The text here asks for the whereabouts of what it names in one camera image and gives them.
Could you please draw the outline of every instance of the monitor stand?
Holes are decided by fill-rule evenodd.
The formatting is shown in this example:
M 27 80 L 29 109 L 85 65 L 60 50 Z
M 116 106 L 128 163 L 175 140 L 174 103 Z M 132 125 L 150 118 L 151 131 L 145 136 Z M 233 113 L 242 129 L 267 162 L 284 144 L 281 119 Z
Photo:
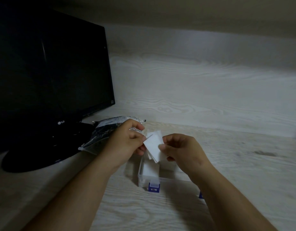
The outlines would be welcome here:
M 1 166 L 7 172 L 27 172 L 58 163 L 79 152 L 94 126 L 86 123 L 64 123 L 53 130 L 14 145 Z

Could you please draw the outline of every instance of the forearm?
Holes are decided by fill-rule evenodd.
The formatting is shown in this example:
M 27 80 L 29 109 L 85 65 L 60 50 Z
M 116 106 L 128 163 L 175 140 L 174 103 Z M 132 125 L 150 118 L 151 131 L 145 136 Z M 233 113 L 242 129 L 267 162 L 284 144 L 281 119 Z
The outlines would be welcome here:
M 23 229 L 89 230 L 112 169 L 96 157 Z
M 212 165 L 196 179 L 219 230 L 276 230 L 250 201 Z

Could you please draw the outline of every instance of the clear plastic bag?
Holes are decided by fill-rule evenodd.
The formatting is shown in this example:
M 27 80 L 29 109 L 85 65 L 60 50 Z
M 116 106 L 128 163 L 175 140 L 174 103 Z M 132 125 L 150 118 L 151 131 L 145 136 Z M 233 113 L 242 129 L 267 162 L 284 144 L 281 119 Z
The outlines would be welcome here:
M 100 151 L 101 146 L 104 143 L 104 140 L 107 139 L 111 132 L 114 131 L 117 127 L 119 127 L 122 123 L 124 123 L 128 119 L 136 120 L 140 123 L 146 122 L 146 120 L 141 120 L 137 117 L 130 117 L 130 116 L 120 116 L 115 118 L 108 118 L 102 121 L 96 122 L 95 130 L 91 134 L 91 138 L 87 143 L 84 143 L 78 149 L 81 151 L 88 151 L 92 154 L 96 154 Z M 132 127 L 132 130 L 137 132 L 142 132 L 141 130 Z

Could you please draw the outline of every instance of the white wood grain surface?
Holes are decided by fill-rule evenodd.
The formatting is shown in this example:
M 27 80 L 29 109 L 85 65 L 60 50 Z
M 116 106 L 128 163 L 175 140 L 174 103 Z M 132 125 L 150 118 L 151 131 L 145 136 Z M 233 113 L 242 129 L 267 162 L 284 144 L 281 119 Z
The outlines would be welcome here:
M 296 39 L 106 25 L 100 115 L 296 138 Z
M 215 167 L 280 231 L 296 230 L 295 139 L 155 122 L 145 126 L 163 134 L 194 136 Z M 0 168 L 0 230 L 20 230 L 93 157 L 81 152 L 20 174 Z M 204 201 L 196 195 L 139 188 L 139 161 L 133 156 L 111 177 L 91 230 L 214 229 Z

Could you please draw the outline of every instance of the desk surface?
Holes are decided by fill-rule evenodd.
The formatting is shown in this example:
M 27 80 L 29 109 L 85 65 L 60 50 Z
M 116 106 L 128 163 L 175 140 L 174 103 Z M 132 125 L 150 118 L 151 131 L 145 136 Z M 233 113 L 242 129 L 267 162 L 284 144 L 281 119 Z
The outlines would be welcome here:
M 214 166 L 279 230 L 296 230 L 296 140 L 147 122 L 150 131 L 194 136 Z M 94 155 L 78 153 L 26 173 L 0 168 L 0 230 L 20 230 Z M 196 195 L 137 186 L 140 157 L 133 156 L 108 182 L 91 230 L 213 230 Z

